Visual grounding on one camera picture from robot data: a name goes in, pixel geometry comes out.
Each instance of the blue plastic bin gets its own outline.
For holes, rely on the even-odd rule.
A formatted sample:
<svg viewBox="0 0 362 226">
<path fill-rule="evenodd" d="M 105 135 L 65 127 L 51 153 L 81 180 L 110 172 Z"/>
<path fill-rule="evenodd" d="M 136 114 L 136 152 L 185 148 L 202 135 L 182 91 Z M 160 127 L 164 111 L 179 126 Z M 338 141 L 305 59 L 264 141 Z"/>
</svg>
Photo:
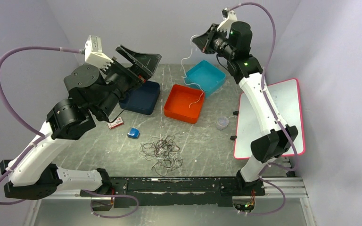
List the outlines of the blue plastic bin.
<svg viewBox="0 0 362 226">
<path fill-rule="evenodd" d="M 120 108 L 127 111 L 150 115 L 155 108 L 159 94 L 159 83 L 146 81 L 140 88 L 130 91 L 124 100 L 119 101 L 119 105 Z"/>
<path fill-rule="evenodd" d="M 199 89 L 199 86 L 191 83 L 199 84 L 205 92 L 206 98 L 212 95 L 225 82 L 225 74 L 205 60 L 187 71 L 186 76 L 185 83 L 195 89 Z"/>
</svg>

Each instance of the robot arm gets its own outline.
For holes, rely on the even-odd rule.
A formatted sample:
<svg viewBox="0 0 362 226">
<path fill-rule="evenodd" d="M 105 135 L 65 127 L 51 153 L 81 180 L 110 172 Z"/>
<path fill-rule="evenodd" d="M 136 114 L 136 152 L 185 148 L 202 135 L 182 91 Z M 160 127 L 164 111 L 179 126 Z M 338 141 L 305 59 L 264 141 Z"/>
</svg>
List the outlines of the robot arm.
<svg viewBox="0 0 362 226">
<path fill-rule="evenodd" d="M 262 137 L 251 143 L 252 156 L 246 166 L 238 172 L 245 182 L 252 182 L 258 179 L 259 172 L 268 162 L 280 157 L 291 146 L 274 119 L 263 95 L 264 91 L 278 115 L 279 122 L 285 126 L 292 141 L 295 140 L 298 131 L 296 126 L 288 125 L 280 115 L 267 90 L 266 81 L 262 76 L 263 69 L 258 60 L 250 54 L 252 40 L 250 25 L 237 21 L 233 11 L 225 9 L 222 14 L 224 21 L 221 24 L 212 24 L 206 33 L 195 37 L 192 41 L 203 53 L 217 53 L 218 56 L 227 60 L 228 71 L 244 91 L 254 109 Z"/>
<path fill-rule="evenodd" d="M 64 78 L 69 97 L 48 113 L 40 130 L 45 138 L 34 145 L 40 138 L 36 136 L 31 142 L 34 147 L 8 174 L 9 182 L 4 186 L 6 197 L 36 200 L 55 191 L 72 189 L 104 194 L 111 187 L 104 169 L 69 170 L 51 162 L 85 132 L 95 128 L 91 113 L 98 121 L 109 122 L 108 117 L 118 101 L 152 77 L 161 56 L 133 52 L 120 45 L 116 51 L 132 63 L 125 68 L 115 58 L 102 53 L 99 37 L 90 36 L 85 47 L 85 61 L 91 64 L 76 68 Z M 2 174 L 11 169 L 20 156 L 3 160 Z"/>
</svg>

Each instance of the orange bin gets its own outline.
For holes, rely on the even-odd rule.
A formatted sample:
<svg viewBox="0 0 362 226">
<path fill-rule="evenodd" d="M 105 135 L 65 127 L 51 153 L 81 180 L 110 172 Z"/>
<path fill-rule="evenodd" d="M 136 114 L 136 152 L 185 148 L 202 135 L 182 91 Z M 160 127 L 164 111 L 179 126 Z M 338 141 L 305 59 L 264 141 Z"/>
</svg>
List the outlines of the orange bin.
<svg viewBox="0 0 362 226">
<path fill-rule="evenodd" d="M 164 111 L 165 116 L 180 121 L 195 124 L 199 118 L 200 110 L 202 110 L 203 101 L 205 100 L 205 94 L 199 100 L 201 90 L 193 89 L 190 87 L 175 84 L 170 91 L 167 98 Z"/>
</svg>

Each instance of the scratched work surface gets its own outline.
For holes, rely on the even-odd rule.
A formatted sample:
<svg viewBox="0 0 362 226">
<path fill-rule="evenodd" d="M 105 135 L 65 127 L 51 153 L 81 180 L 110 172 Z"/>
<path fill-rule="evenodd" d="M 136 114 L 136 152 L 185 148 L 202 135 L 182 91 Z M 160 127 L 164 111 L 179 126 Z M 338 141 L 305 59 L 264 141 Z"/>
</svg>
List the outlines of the scratched work surface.
<svg viewBox="0 0 362 226">
<path fill-rule="evenodd" d="M 239 95 L 242 90 L 228 74 L 225 84 L 205 99 L 196 124 L 177 121 L 164 116 L 163 106 L 173 84 L 183 84 L 181 65 L 159 65 L 151 81 L 158 82 L 161 93 L 151 115 L 124 111 L 121 118 L 124 125 L 110 130 L 105 122 L 96 122 L 96 128 L 87 132 L 80 140 L 65 149 L 55 160 L 58 166 L 70 170 L 93 170 L 105 168 L 112 177 L 157 177 L 154 160 L 139 158 L 141 143 L 152 136 L 175 135 L 175 143 L 180 147 L 183 165 L 167 174 L 167 177 L 183 176 L 234 176 L 247 160 L 233 157 L 233 141 L 237 118 L 232 115 L 238 110 Z M 111 118 L 120 113 L 117 106 Z M 226 116 L 230 123 L 218 131 L 215 122 L 219 116 Z M 131 127 L 140 131 L 136 140 L 127 137 Z M 276 167 L 269 168 L 264 176 L 282 177 L 285 172 Z"/>
</svg>

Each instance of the white wall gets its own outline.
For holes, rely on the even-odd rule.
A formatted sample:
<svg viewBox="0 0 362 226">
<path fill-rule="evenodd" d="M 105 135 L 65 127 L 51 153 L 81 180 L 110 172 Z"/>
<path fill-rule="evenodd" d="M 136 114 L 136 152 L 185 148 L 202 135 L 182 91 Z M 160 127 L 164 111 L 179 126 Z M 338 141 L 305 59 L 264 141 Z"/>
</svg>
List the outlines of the white wall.
<svg viewBox="0 0 362 226">
<path fill-rule="evenodd" d="M 69 43 L 44 0 L 0 1 L 0 56 L 28 45 Z M 9 101 L 34 127 L 40 127 L 55 103 L 67 97 L 63 78 L 77 66 L 74 54 L 18 53 L 3 64 L 2 85 Z M 15 158 L 34 137 L 6 111 L 0 101 L 0 161 Z M 3 185 L 0 200 L 4 199 Z M 29 202 L 0 206 L 0 226 L 22 225 Z"/>
<path fill-rule="evenodd" d="M 90 34 L 102 38 L 104 52 L 119 57 L 115 48 L 123 44 L 139 52 L 160 53 L 162 63 L 179 64 L 190 53 L 189 39 L 203 34 L 212 23 L 222 21 L 221 10 L 240 0 L 47 0 L 74 48 L 82 48 Z M 273 14 L 281 37 L 300 0 L 256 0 Z M 267 15 L 255 6 L 236 9 L 239 20 L 252 27 L 252 54 L 267 58 L 272 29 Z M 214 55 L 200 51 L 185 63 L 216 62 Z"/>
<path fill-rule="evenodd" d="M 362 1 L 302 0 L 267 77 L 300 81 L 300 174 L 318 225 L 362 225 Z"/>
</svg>

